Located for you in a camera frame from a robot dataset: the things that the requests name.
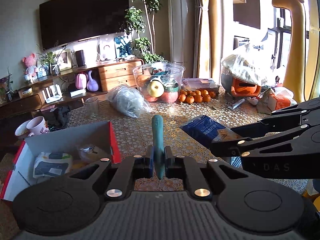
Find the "teal toothbrush case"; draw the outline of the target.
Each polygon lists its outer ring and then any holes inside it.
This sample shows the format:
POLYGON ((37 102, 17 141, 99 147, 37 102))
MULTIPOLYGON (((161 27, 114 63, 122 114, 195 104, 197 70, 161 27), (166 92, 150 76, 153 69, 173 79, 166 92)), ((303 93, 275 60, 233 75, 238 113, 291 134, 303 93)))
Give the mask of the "teal toothbrush case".
POLYGON ((165 174, 165 152, 163 137, 163 118, 161 115, 154 115, 151 120, 153 137, 154 167, 158 179, 163 179, 165 174))

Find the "blue snack packet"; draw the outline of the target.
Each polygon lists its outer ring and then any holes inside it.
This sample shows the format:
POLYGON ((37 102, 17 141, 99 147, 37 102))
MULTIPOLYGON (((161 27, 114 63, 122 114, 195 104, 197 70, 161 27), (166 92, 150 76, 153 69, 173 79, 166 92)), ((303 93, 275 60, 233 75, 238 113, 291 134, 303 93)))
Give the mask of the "blue snack packet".
POLYGON ((217 151, 216 148, 210 148, 213 142, 241 138, 240 135, 228 127, 206 115, 199 115, 188 120, 180 126, 180 129, 199 142, 202 146, 209 149, 211 154, 215 157, 217 157, 219 151, 217 151))

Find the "white snack bag orange picture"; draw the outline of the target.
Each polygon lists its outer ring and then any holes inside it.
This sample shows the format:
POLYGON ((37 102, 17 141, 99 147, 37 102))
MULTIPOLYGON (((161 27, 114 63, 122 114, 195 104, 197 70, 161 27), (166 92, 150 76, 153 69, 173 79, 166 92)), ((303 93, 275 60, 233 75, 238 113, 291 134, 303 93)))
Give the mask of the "white snack bag orange picture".
POLYGON ((85 163, 93 163, 100 159, 110 158, 109 154, 96 145, 87 144, 77 147, 79 158, 85 163))

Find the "white grey wipes pack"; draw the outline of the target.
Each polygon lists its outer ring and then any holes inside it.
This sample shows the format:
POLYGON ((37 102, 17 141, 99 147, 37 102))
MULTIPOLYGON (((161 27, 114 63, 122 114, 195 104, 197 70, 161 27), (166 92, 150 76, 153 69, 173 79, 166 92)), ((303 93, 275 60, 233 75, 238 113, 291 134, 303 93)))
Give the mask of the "white grey wipes pack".
POLYGON ((73 157, 68 153, 41 152, 35 159, 33 178, 58 177, 68 173, 73 164, 73 157))

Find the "yellow plush toy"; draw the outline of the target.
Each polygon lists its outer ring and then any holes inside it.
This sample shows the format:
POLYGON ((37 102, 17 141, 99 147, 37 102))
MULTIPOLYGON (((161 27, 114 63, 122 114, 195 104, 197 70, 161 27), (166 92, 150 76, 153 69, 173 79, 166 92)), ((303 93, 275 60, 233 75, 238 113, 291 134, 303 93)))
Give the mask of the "yellow plush toy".
POLYGON ((81 160, 75 160, 75 161, 73 161, 73 164, 71 166, 71 171, 80 169, 86 165, 88 165, 88 163, 81 161, 81 160))

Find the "pile of oranges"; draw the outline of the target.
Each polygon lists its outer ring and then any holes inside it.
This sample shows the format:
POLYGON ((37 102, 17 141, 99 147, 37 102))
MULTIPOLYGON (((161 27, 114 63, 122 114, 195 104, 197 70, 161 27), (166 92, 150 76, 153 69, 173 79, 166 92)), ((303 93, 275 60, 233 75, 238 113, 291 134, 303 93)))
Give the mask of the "pile of oranges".
POLYGON ((207 103, 217 98, 218 92, 213 90, 181 90, 177 101, 180 103, 207 103))

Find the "clear glass cup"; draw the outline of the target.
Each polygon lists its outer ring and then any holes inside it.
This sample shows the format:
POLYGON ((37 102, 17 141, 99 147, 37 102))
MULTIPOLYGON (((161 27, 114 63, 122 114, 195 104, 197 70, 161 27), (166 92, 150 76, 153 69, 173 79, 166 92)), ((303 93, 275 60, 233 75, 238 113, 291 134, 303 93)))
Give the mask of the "clear glass cup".
POLYGON ((99 114, 99 100, 97 97, 87 98, 85 100, 86 115, 89 118, 96 118, 99 114))

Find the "black cloth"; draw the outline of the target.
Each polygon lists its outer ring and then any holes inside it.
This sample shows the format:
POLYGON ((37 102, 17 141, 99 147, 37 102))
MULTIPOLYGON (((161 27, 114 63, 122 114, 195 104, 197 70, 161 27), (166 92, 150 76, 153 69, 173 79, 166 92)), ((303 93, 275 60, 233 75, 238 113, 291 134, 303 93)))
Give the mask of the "black cloth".
POLYGON ((65 129, 68 124, 68 114, 70 111, 71 109, 69 106, 60 106, 42 112, 42 115, 44 116, 48 125, 49 131, 54 132, 65 129))

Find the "purple vase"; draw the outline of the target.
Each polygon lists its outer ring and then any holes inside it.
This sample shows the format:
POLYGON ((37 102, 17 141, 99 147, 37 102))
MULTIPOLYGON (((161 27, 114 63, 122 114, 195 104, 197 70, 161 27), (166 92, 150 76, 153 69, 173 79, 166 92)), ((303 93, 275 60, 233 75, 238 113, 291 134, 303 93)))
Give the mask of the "purple vase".
POLYGON ((90 92, 96 92, 99 89, 99 85, 95 79, 92 77, 92 71, 88 71, 88 81, 87 81, 87 90, 90 92))

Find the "wooden tv cabinet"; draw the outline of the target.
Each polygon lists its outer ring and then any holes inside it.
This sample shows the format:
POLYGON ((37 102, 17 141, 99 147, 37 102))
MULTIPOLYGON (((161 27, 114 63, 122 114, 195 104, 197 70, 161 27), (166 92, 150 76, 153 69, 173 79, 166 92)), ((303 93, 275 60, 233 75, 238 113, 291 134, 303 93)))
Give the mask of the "wooden tv cabinet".
POLYGON ((42 77, 34 83, 20 88, 18 90, 18 98, 1 104, 1 119, 23 113, 31 113, 54 104, 58 105, 73 100, 89 98, 94 95, 103 95, 112 88, 122 84, 136 87, 133 69, 142 64, 143 60, 138 58, 124 61, 107 61, 97 63, 90 68, 78 67, 64 70, 58 76, 42 77), (99 85, 98 91, 90 92, 86 90, 81 94, 71 96, 71 92, 76 91, 76 75, 84 73, 88 77, 87 73, 89 70, 92 71, 92 77, 99 85), (42 95, 42 90, 56 84, 61 88, 62 99, 53 103, 46 103, 42 95))

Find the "pink case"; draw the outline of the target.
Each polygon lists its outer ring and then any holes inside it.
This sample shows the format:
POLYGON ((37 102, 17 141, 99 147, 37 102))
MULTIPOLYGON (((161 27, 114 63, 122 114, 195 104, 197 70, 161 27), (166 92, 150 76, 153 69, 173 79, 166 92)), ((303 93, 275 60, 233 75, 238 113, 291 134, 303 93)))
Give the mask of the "pink case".
POLYGON ((77 89, 86 89, 87 76, 84 73, 77 74, 75 77, 75 87, 77 89))

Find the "white red-rimmed dotted bowl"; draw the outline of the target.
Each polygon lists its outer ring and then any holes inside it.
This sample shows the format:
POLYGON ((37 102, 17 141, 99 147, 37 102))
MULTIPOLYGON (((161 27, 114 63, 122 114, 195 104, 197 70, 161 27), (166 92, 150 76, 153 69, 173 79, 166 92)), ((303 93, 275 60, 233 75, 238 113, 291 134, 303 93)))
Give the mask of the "white red-rimmed dotted bowl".
POLYGON ((29 130, 27 129, 27 124, 30 122, 30 120, 27 120, 25 122, 23 122, 22 124, 20 124, 20 126, 18 126, 16 128, 15 131, 15 136, 17 137, 18 140, 23 140, 24 138, 26 138, 29 135, 29 130))

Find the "white router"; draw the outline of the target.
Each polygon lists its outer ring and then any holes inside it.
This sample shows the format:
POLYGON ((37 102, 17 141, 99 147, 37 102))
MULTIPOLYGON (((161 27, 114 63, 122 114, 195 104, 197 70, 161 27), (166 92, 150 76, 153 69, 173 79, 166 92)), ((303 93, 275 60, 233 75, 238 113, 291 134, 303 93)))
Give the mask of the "white router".
POLYGON ((42 95, 46 103, 53 103, 62 99, 61 88, 58 84, 43 89, 42 95))

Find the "green leafy tree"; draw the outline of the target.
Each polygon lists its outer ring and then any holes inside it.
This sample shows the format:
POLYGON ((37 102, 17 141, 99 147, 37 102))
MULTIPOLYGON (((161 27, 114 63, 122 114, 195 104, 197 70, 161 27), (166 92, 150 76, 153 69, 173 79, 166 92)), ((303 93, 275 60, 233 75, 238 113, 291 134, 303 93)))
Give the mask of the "green leafy tree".
POLYGON ((121 30, 126 35, 132 36, 131 49, 135 57, 144 63, 167 62, 156 53, 156 28, 155 15, 162 8, 163 0, 133 0, 140 1, 144 9, 135 6, 126 10, 125 20, 121 30))

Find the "pink plush bear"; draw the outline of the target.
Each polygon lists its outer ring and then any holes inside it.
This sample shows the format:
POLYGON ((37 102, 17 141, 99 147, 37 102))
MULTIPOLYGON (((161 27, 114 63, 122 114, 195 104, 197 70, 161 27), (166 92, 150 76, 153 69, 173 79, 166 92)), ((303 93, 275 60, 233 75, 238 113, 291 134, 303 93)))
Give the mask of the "pink plush bear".
POLYGON ((22 59, 25 65, 24 77, 27 81, 33 82, 37 79, 37 59, 34 53, 22 59))

